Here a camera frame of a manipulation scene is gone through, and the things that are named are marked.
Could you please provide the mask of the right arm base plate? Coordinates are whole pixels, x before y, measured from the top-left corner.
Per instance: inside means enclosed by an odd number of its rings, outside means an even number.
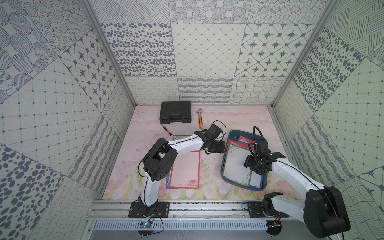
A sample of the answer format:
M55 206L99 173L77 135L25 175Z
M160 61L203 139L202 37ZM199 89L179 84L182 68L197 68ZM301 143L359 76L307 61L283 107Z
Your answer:
M251 202L245 202L243 204L243 208L249 212L249 216L250 218L278 218L278 217L281 217L281 218L289 218L290 216L285 214L285 213L280 213L280 215L278 213L275 213L273 215L267 215L265 212L264 212L264 209L263 209L263 202L261 201L251 201Z

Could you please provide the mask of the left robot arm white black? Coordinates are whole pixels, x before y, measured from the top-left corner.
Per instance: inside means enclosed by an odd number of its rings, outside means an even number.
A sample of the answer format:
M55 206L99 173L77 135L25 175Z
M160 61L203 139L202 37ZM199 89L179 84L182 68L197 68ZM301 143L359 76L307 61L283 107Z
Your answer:
M158 139L140 161L145 172L140 176L145 179L145 186L138 198L139 209L146 216L154 213L161 180L168 175L177 157L201 150L204 150L207 155L225 153L226 133L226 129L222 130L217 125L211 124L208 129L196 131L191 136L180 140Z

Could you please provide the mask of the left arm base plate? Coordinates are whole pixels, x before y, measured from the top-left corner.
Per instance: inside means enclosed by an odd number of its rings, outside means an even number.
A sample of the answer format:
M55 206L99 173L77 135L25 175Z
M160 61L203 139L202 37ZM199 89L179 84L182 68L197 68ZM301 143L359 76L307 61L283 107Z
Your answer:
M131 203L129 218L145 218L156 215L160 218L167 218L169 216L170 202L156 202L150 207L146 207L140 201Z

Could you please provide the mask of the green bordered scalloped stationery paper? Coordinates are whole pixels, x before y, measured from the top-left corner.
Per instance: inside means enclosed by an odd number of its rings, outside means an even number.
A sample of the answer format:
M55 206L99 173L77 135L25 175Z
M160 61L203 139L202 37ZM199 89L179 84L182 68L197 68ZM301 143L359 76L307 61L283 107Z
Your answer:
M250 188L251 170L244 167L250 151L239 146L238 142L229 140L222 166L223 179L235 186Z

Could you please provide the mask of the teal plastic storage box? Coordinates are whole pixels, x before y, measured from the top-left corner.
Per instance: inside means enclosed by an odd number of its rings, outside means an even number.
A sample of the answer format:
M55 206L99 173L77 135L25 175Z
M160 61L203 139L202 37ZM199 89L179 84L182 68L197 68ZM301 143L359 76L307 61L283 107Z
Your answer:
M221 166L221 176L225 182L254 192L261 192L266 188L268 175L258 175L244 166L247 157L251 155L249 145L261 139L259 135L254 138L253 133L230 131Z

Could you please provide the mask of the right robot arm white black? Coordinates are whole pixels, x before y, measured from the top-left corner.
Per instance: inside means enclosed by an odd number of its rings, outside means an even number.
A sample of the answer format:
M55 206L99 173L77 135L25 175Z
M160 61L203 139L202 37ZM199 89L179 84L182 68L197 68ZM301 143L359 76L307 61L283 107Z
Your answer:
M318 239L331 236L344 239L351 223L343 196L336 187L327 187L315 181L280 152L271 152L266 141L258 141L248 147L251 154L245 160L246 168L258 175L274 172L303 197L302 200L294 200L281 192L264 195L263 214L275 218L270 227L272 231L279 231L281 215L286 214L305 224Z

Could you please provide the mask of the blue floral stationery paper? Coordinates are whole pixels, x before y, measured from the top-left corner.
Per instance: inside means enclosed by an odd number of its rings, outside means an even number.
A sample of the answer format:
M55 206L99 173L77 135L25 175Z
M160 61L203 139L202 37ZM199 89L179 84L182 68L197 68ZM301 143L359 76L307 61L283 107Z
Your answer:
M166 177L166 189L170 189L171 173L168 173Z
M254 189L260 189L263 184L263 179L261 175L251 172L250 178L250 187Z

